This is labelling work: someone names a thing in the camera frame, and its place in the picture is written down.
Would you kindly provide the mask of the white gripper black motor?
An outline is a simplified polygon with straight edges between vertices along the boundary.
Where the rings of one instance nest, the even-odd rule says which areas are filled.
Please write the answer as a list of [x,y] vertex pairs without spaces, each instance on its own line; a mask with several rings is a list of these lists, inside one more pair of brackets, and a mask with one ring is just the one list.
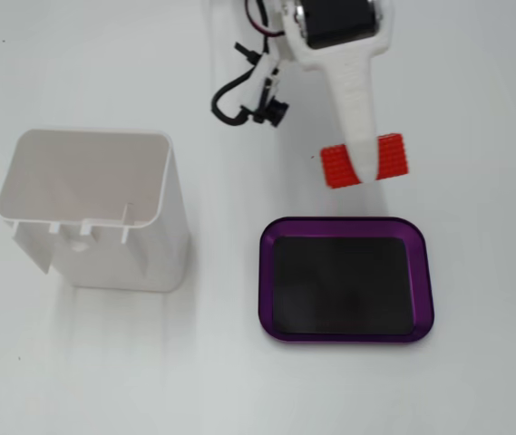
[[282,1],[282,58],[323,70],[344,144],[361,182],[376,180],[378,138],[371,65],[391,44],[391,1]]

